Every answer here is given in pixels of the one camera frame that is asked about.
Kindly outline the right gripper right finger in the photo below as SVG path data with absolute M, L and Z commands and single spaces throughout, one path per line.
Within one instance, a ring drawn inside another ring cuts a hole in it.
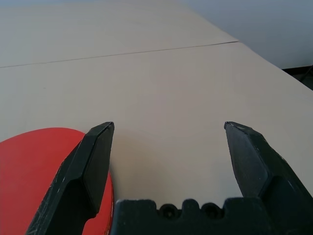
M 233 172 L 243 197 L 262 201 L 283 235 L 313 233 L 313 198 L 289 164 L 248 126 L 224 124 Z

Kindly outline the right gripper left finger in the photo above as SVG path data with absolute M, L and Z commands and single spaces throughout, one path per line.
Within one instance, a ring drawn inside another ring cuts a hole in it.
M 109 177 L 114 123 L 91 128 L 61 163 L 28 235 L 81 235 L 100 212 Z

